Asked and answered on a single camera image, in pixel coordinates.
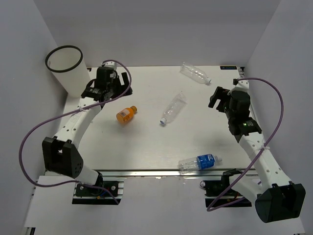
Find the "orange plastic bottle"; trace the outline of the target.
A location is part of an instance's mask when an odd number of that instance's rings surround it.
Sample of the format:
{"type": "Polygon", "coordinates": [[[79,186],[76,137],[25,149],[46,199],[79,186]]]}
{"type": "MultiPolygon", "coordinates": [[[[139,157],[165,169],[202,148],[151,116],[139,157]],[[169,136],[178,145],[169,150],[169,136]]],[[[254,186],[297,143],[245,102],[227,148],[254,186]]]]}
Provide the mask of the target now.
{"type": "Polygon", "coordinates": [[[119,113],[116,114],[116,118],[119,123],[125,124],[129,122],[134,115],[137,113],[137,108],[135,106],[131,106],[129,108],[125,108],[119,113]]]}

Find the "clear bottle with blue-white cap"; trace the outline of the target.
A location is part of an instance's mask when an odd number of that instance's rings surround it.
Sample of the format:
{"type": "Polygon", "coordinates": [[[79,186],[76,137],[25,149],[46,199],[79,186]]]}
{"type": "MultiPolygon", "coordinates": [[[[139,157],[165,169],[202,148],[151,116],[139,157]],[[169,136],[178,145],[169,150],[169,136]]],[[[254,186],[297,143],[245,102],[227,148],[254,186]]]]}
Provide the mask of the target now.
{"type": "Polygon", "coordinates": [[[159,120],[160,124],[166,125],[173,122],[186,104],[185,95],[183,93],[177,94],[163,112],[159,120]]]}

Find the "blue label Pocari Sweat bottle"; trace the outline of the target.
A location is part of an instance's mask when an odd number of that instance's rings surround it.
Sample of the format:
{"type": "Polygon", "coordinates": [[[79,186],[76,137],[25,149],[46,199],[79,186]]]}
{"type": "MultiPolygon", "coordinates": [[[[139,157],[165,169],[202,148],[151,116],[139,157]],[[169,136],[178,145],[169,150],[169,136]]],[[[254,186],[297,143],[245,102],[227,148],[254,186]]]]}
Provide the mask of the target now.
{"type": "Polygon", "coordinates": [[[213,154],[200,155],[194,158],[179,161],[178,168],[181,174],[206,170],[219,165],[223,159],[213,154]]]}

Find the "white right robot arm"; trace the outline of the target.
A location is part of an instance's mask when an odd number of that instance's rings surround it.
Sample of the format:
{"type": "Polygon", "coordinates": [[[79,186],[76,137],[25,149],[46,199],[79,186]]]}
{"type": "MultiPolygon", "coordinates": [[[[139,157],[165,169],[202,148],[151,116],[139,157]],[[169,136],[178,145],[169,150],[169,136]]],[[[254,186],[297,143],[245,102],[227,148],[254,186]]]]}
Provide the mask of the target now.
{"type": "Polygon", "coordinates": [[[225,113],[228,127],[246,152],[261,183],[258,185],[239,170],[229,170],[221,177],[221,190],[226,195],[238,192],[255,206],[259,218],[270,223],[298,218],[306,191],[283,172],[271,151],[266,148],[262,130],[250,116],[250,96],[246,91],[230,91],[217,87],[208,106],[225,113]]]}

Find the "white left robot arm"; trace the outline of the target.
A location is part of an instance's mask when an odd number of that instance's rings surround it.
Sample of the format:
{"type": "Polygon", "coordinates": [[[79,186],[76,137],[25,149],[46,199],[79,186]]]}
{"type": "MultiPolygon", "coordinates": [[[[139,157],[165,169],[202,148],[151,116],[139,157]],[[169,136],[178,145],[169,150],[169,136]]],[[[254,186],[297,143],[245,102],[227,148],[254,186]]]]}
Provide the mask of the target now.
{"type": "Polygon", "coordinates": [[[78,151],[79,144],[89,125],[107,102],[131,94],[128,72],[118,75],[114,68],[99,67],[96,78],[87,83],[81,94],[78,111],[70,116],[53,137],[43,140],[46,170],[87,184],[86,188],[92,195],[99,195],[103,191],[102,175],[84,164],[78,151]]]}

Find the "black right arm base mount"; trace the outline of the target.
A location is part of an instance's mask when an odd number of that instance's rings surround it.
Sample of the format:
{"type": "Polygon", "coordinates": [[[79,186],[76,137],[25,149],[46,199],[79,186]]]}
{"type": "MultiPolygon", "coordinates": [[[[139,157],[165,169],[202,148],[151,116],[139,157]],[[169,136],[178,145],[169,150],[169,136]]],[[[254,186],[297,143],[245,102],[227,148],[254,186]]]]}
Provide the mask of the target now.
{"type": "MultiPolygon", "coordinates": [[[[200,188],[205,191],[205,206],[208,207],[214,199],[222,193],[229,185],[229,177],[237,176],[242,172],[237,169],[232,169],[224,172],[220,180],[202,180],[200,182],[200,188]]],[[[232,189],[228,190],[222,198],[220,198],[215,204],[214,207],[221,206],[227,203],[231,203],[237,199],[240,199],[240,202],[236,204],[229,205],[227,207],[231,208],[246,208],[252,207],[252,204],[242,197],[237,191],[232,189]]]]}

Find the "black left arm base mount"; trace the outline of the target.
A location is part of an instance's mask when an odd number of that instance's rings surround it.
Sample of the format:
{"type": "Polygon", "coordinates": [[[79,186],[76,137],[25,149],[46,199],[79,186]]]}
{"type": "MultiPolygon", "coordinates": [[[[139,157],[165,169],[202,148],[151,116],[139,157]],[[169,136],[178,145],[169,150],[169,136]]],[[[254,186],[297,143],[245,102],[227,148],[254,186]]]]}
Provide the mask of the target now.
{"type": "Polygon", "coordinates": [[[83,184],[76,184],[72,204],[74,205],[118,205],[122,199],[124,190],[124,181],[120,180],[104,180],[103,188],[112,194],[111,195],[103,189],[95,189],[84,186],[83,184]]]}

